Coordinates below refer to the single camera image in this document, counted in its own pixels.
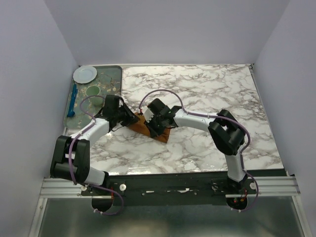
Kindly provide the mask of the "orange-brown cloth napkin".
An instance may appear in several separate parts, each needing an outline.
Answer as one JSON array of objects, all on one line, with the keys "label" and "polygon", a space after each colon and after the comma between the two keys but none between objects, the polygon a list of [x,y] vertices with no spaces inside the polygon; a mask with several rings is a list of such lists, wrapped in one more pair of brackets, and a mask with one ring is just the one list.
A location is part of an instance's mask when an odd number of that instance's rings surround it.
[{"label": "orange-brown cloth napkin", "polygon": [[135,112],[134,114],[137,116],[137,118],[139,120],[136,123],[134,123],[132,125],[129,125],[127,127],[128,129],[130,129],[132,131],[135,131],[135,132],[137,132],[139,134],[145,135],[147,137],[150,137],[152,139],[155,139],[157,141],[163,142],[163,143],[167,143],[168,142],[170,131],[171,131],[170,128],[166,128],[164,130],[164,132],[161,135],[159,135],[159,136],[151,137],[149,129],[145,126],[145,118],[144,118],[144,116],[142,114],[140,114],[140,113],[137,113],[137,112]]}]

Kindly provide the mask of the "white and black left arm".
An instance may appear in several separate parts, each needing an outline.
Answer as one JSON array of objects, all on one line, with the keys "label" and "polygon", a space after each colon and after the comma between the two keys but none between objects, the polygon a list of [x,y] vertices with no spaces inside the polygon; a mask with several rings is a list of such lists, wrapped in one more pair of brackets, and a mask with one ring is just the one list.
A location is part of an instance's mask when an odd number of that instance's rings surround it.
[{"label": "white and black left arm", "polygon": [[102,108],[82,130],[71,136],[61,135],[57,138],[50,176],[75,184],[92,185],[97,194],[106,194],[110,187],[109,174],[90,166],[90,148],[118,124],[126,127],[138,121],[139,118],[125,104]]}]

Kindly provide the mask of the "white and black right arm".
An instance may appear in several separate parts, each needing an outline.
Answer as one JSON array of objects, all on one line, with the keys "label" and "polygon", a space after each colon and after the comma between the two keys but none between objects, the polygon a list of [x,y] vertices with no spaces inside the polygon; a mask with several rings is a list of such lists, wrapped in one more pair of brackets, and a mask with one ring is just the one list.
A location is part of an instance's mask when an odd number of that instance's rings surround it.
[{"label": "white and black right arm", "polygon": [[179,106],[172,109],[165,106],[160,110],[147,107],[143,110],[143,115],[144,124],[152,138],[162,135],[170,127],[189,127],[209,132],[216,148],[225,155],[228,190],[237,194],[245,188],[246,174],[243,171],[240,147],[244,143],[246,132],[228,111],[223,110],[221,115],[199,114],[186,112]]}]

